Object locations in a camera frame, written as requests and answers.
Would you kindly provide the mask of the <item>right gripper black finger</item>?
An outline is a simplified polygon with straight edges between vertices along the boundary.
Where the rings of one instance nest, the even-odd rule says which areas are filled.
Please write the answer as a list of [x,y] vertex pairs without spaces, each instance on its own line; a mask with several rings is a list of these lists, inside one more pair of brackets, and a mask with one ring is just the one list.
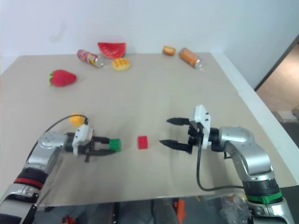
[[190,125],[190,121],[187,118],[170,118],[167,119],[168,123],[173,124],[173,125],[177,125],[177,126],[184,126],[184,125]]
[[179,143],[175,140],[160,140],[159,142],[171,149],[189,152],[189,146],[187,144]]

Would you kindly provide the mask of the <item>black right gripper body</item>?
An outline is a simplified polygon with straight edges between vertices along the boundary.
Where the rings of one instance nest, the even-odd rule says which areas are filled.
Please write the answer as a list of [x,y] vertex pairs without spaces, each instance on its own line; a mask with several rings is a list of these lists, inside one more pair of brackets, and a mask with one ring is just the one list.
[[200,123],[196,124],[196,127],[189,125],[188,129],[188,147],[187,153],[192,154],[193,147],[198,147],[201,149],[202,139],[203,139],[203,126]]

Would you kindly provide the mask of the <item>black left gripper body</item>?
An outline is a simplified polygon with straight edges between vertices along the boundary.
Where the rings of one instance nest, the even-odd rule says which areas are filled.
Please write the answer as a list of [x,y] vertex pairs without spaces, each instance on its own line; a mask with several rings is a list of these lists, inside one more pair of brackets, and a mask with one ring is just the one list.
[[98,156],[97,151],[95,150],[94,140],[91,139],[91,141],[86,145],[79,145],[78,154],[85,156],[85,163],[89,163],[92,156]]

